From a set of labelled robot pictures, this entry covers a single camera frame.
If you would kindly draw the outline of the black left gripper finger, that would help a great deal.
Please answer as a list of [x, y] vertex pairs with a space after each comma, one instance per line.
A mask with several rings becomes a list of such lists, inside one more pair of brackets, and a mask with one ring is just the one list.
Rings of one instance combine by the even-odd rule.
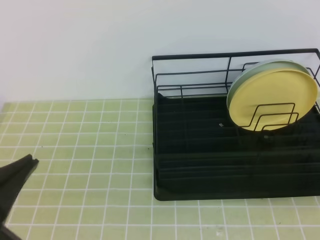
[[0, 238], [19, 240], [20, 237], [5, 226], [5, 221], [24, 184], [39, 164], [31, 154], [0, 168]]

